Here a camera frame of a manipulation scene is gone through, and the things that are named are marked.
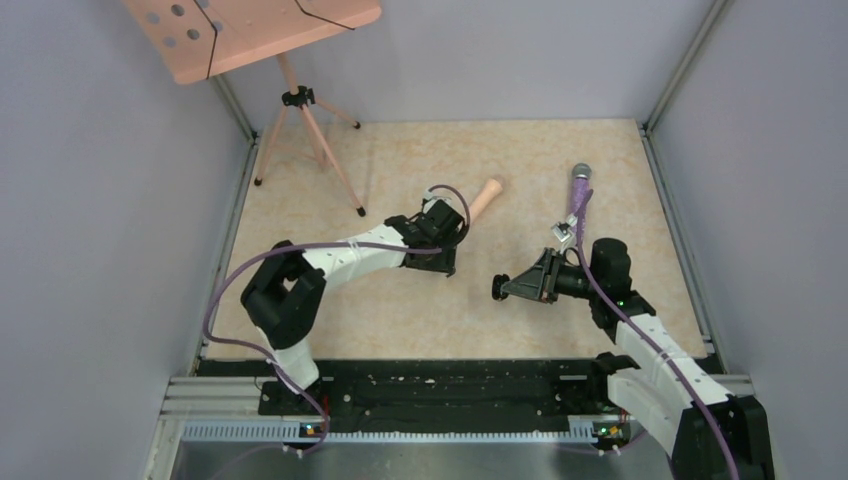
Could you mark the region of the black glossy earbud charging case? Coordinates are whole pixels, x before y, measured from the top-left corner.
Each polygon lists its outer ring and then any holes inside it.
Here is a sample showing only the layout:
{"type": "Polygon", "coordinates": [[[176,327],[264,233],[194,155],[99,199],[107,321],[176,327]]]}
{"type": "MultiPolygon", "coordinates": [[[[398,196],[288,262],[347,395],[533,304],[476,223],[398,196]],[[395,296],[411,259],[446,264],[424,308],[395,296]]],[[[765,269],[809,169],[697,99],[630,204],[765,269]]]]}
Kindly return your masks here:
{"type": "Polygon", "coordinates": [[[509,281],[510,277],[507,274],[497,274],[493,277],[491,296],[495,301],[503,301],[509,296],[509,293],[504,290],[504,286],[509,281]]]}

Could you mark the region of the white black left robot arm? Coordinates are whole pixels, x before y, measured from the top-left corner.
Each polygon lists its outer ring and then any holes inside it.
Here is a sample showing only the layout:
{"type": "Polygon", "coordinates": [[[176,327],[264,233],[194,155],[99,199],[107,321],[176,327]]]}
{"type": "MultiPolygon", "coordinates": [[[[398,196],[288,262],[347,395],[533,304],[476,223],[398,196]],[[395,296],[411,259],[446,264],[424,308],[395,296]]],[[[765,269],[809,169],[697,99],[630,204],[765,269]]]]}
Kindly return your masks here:
{"type": "Polygon", "coordinates": [[[289,241],[288,250],[263,260],[241,293],[240,302],[263,334],[272,360],[287,378],[283,401],[297,413],[319,404],[319,370],[307,336],[323,296],[382,269],[455,273],[456,248],[469,224],[443,199],[427,201],[411,216],[396,215],[359,235],[315,247],[289,241]]]}

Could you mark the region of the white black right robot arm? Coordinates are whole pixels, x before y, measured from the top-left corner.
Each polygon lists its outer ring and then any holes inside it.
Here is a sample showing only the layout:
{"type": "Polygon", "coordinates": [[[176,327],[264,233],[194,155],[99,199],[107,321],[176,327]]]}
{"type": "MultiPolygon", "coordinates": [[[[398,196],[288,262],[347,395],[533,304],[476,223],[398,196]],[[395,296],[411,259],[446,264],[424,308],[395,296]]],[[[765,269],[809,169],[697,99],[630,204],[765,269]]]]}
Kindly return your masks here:
{"type": "Polygon", "coordinates": [[[626,244],[602,238],[577,264],[547,248],[515,278],[494,277],[496,300],[552,304],[566,295],[587,301],[596,326],[621,354],[591,364],[586,397],[600,412],[634,417],[666,452],[677,479],[772,479],[765,408],[732,393],[671,337],[653,306],[632,286],[626,244]]]}

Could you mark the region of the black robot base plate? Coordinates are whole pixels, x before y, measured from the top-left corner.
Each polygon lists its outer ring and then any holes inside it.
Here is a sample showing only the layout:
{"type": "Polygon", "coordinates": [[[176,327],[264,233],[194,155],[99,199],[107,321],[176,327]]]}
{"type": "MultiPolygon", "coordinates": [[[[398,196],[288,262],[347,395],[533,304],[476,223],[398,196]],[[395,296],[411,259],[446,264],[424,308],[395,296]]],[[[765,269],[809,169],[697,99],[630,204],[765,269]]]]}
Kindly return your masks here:
{"type": "Polygon", "coordinates": [[[347,433],[565,433],[580,419],[626,415],[593,396],[589,360],[321,360],[311,405],[262,383],[265,416],[329,418],[347,433]]]}

